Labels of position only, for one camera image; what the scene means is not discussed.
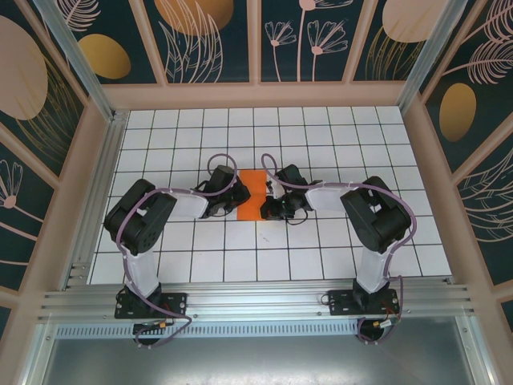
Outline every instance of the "tan oval shape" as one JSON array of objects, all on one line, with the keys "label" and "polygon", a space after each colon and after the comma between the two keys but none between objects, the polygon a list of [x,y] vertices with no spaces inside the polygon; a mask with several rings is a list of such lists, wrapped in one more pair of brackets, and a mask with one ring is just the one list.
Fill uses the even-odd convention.
[{"label": "tan oval shape", "polygon": [[34,118],[46,102],[48,74],[38,44],[18,24],[0,16],[0,110]]},{"label": "tan oval shape", "polygon": [[447,0],[388,0],[383,9],[383,29],[396,42],[423,42],[430,37],[446,3]]},{"label": "tan oval shape", "polygon": [[463,83],[449,87],[440,107],[440,131],[450,142],[462,139],[471,128],[477,101],[474,91]]},{"label": "tan oval shape", "polygon": [[127,52],[104,34],[89,34],[79,41],[92,70],[107,79],[121,79],[131,70]]},{"label": "tan oval shape", "polygon": [[[200,15],[196,3],[200,6],[205,18],[207,14],[212,17],[218,30],[225,28],[232,19],[233,0],[155,0],[157,10],[166,23],[174,30],[190,36],[207,34],[206,30],[200,31]],[[190,10],[194,23],[187,24],[188,12],[184,10],[183,4]]]}]

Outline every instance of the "dark green wallpaper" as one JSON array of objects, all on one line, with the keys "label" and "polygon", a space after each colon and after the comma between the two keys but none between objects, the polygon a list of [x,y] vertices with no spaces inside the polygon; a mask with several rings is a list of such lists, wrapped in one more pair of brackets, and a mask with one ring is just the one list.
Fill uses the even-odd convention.
[{"label": "dark green wallpaper", "polygon": [[169,83],[249,81],[246,0],[144,0]]},{"label": "dark green wallpaper", "polygon": [[354,80],[406,80],[445,5],[443,0],[379,0]]},{"label": "dark green wallpaper", "polygon": [[128,0],[56,4],[101,84],[156,83]]},{"label": "dark green wallpaper", "polygon": [[[61,56],[63,57],[63,59],[66,59],[66,55],[64,54],[64,51],[61,49],[60,45],[57,43],[57,41],[54,39],[54,36],[52,33],[50,33],[50,31],[48,30],[48,27],[46,26],[46,24],[43,22],[42,18],[41,18],[41,14],[39,13],[38,11],[38,8],[35,6],[34,2],[32,0],[29,0],[29,4],[30,6],[32,7],[32,10],[34,11],[35,15],[38,17],[39,21],[44,25],[44,28],[46,30],[46,32],[50,35],[50,39],[52,40],[52,42],[54,43],[55,47],[57,48],[57,50],[59,51],[59,53],[61,54]],[[83,83],[82,83],[82,80],[80,80],[79,76],[77,75],[75,69],[69,64],[69,62],[67,62],[67,65],[68,67],[70,68],[71,72],[73,72],[73,76],[77,79],[77,81],[79,82],[80,84],[80,87],[82,88],[82,90],[84,91],[84,93],[89,96],[89,92],[87,91],[87,89],[84,87]]]},{"label": "dark green wallpaper", "polygon": [[513,279],[513,135],[458,190],[494,285]]},{"label": "dark green wallpaper", "polygon": [[456,24],[456,27],[453,29],[452,34],[450,34],[449,39],[447,40],[446,45],[442,49],[442,52],[440,55],[438,55],[437,59],[435,60],[433,66],[430,69],[430,72],[427,74],[426,78],[424,79],[424,82],[422,82],[422,85],[420,86],[420,92],[421,94],[426,89],[427,85],[431,81],[431,78],[433,77],[434,72],[436,71],[438,64],[442,60],[442,58],[446,55],[447,50],[449,50],[450,45],[452,44],[454,37],[459,32],[459,29],[462,27],[462,24],[465,22],[465,19],[467,18],[469,12],[472,10],[472,7],[475,4],[475,0],[468,0],[467,5],[465,6],[465,10],[463,11],[462,17],[459,18],[458,23]]},{"label": "dark green wallpaper", "polygon": [[337,0],[309,10],[297,0],[263,0],[261,80],[296,82],[299,72],[302,82],[340,81],[362,5]]},{"label": "dark green wallpaper", "polygon": [[426,101],[452,171],[513,112],[512,6],[487,3]]},{"label": "dark green wallpaper", "polygon": [[0,341],[2,341],[3,332],[6,329],[7,321],[9,321],[10,309],[0,306]]},{"label": "dark green wallpaper", "polygon": [[60,175],[82,102],[14,2],[0,7],[0,123]]},{"label": "dark green wallpaper", "polygon": [[0,286],[18,290],[54,190],[0,144]]},{"label": "dark green wallpaper", "polygon": [[501,306],[506,316],[507,323],[510,326],[511,333],[513,333],[513,300],[503,302]]}]

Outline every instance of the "flower illustration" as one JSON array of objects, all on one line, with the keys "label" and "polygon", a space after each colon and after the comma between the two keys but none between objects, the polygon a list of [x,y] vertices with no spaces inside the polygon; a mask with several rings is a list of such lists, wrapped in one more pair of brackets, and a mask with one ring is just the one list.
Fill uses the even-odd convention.
[{"label": "flower illustration", "polygon": [[327,2],[326,0],[299,0],[299,5],[303,10],[315,10],[319,8],[340,8],[341,6],[348,6],[353,0],[337,0],[334,2]]},{"label": "flower illustration", "polygon": [[308,39],[313,53],[312,81],[315,82],[315,63],[318,55],[332,54],[347,49],[347,40],[345,36],[344,22],[325,22],[319,30],[319,21],[308,23]]},{"label": "flower illustration", "polygon": [[6,160],[0,161],[0,207],[12,209],[16,206],[16,196],[22,183],[23,167],[13,163],[9,170]]},{"label": "flower illustration", "polygon": [[299,6],[303,10],[301,13],[301,21],[299,25],[299,43],[297,44],[297,81],[301,81],[301,42],[303,40],[303,26],[305,25],[305,14],[311,10],[340,8],[342,6],[350,6],[353,0],[299,0]]},{"label": "flower illustration", "polygon": [[276,27],[273,22],[265,23],[265,33],[273,46],[274,54],[274,67],[276,68],[276,75],[278,82],[281,82],[280,71],[278,70],[278,61],[276,57],[276,47],[285,46],[287,44],[296,42],[296,35],[292,34],[293,29],[290,22],[277,22]]},{"label": "flower illustration", "polygon": [[[35,219],[36,221],[42,222],[41,219],[36,216],[29,214],[25,210],[20,209],[17,203],[17,196],[20,185],[22,184],[23,167],[14,162],[12,168],[9,168],[9,164],[6,160],[0,160],[0,208],[4,209],[16,209],[20,213],[27,215],[28,217]],[[31,241],[37,241],[38,238],[29,233],[25,233],[20,229],[9,226],[7,223],[0,222],[0,228],[5,229],[11,233],[17,234],[20,237],[30,239]],[[7,261],[0,260],[0,263],[5,265],[28,265],[28,262],[19,261]]]}]

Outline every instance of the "table surface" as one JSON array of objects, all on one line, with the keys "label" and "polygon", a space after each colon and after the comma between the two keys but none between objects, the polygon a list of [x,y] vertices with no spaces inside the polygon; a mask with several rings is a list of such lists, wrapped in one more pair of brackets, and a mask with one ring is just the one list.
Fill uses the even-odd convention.
[{"label": "table surface", "polygon": [[[418,231],[394,256],[391,275],[450,276],[442,242],[397,107],[285,107],[132,111],[106,212],[139,178],[194,188],[208,158],[233,156],[239,169],[295,164],[308,181],[362,182],[380,176],[414,210]],[[225,160],[218,158],[215,167]],[[362,253],[344,213],[309,213],[300,225],[226,217],[172,218],[155,246],[162,283],[354,278]],[[105,230],[88,283],[123,282],[123,264]]]}]

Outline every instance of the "black mounting bracket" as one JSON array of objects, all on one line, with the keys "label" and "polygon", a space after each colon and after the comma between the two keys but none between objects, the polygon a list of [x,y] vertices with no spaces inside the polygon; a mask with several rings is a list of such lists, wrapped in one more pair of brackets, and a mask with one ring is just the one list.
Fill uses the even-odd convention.
[{"label": "black mounting bracket", "polygon": [[399,313],[398,294],[394,289],[379,290],[366,309],[362,309],[353,290],[330,290],[327,293],[330,315],[386,315],[386,307]]},{"label": "black mounting bracket", "polygon": [[[158,307],[171,311],[172,313],[185,315],[187,310],[186,293],[160,293],[159,296],[148,298],[148,300],[155,303]],[[124,293],[119,293],[116,296],[114,318],[156,319],[170,317],[146,305],[125,286]]]}]

